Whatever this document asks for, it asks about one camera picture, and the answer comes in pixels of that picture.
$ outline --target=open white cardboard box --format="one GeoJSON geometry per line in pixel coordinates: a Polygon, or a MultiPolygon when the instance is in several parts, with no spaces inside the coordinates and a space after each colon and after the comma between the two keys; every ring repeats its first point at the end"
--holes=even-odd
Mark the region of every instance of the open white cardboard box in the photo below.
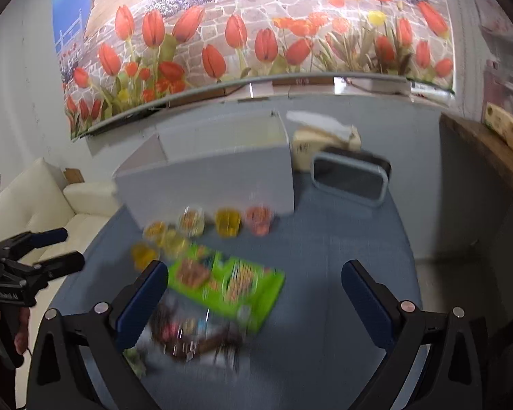
{"type": "Polygon", "coordinates": [[[269,111],[194,122],[154,134],[114,173],[118,195],[144,228],[176,223],[186,206],[243,212],[265,204],[276,214],[294,211],[289,138],[269,111]],[[173,150],[166,156],[163,144],[173,150]]]}

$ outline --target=tulip wall poster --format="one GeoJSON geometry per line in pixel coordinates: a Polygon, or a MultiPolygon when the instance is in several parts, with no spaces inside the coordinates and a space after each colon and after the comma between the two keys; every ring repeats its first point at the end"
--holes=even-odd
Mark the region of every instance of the tulip wall poster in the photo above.
{"type": "Polygon", "coordinates": [[[402,75],[452,90],[446,0],[53,0],[70,137],[221,82],[402,75]]]}

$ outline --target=white leather sofa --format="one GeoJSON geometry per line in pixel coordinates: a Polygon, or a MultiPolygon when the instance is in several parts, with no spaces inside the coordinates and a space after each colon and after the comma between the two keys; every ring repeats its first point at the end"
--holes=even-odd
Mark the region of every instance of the white leather sofa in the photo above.
{"type": "MultiPolygon", "coordinates": [[[[65,242],[33,250],[20,262],[33,265],[71,251],[83,253],[120,208],[115,192],[112,181],[70,184],[61,192],[48,164],[38,159],[0,193],[0,241],[24,231],[42,232],[63,227],[68,231],[65,242]]],[[[49,286],[37,294],[37,305],[30,309],[28,346],[31,351],[41,319],[64,279],[50,281],[49,286]]],[[[25,354],[25,363],[16,373],[17,407],[25,404],[29,365],[30,356],[25,354]]]]}

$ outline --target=silver rivet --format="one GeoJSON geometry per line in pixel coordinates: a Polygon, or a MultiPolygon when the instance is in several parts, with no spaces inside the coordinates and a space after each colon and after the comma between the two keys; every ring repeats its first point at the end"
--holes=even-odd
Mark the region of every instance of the silver rivet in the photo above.
{"type": "Polygon", "coordinates": [[[453,309],[452,309],[452,313],[454,316],[456,317],[464,317],[465,316],[465,311],[463,310],[463,308],[459,307],[459,306],[455,306],[453,309]]]}
{"type": "Polygon", "coordinates": [[[95,313],[97,314],[103,314],[106,310],[108,310],[108,303],[99,302],[93,307],[93,310],[95,310],[95,313]]]}
{"type": "Polygon", "coordinates": [[[44,317],[47,320],[53,319],[55,316],[57,316],[57,310],[55,308],[50,308],[46,313],[44,314],[44,317]]]}
{"type": "Polygon", "coordinates": [[[407,313],[411,313],[416,309],[416,305],[414,305],[411,301],[402,301],[401,302],[401,310],[407,313]]]}

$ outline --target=snack bag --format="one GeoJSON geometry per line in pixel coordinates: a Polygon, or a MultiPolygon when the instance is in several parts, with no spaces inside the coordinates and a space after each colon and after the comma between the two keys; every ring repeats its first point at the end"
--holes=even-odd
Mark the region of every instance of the snack bag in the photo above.
{"type": "Polygon", "coordinates": [[[281,271],[190,244],[170,269],[169,287],[257,332],[284,280],[281,271]]]}

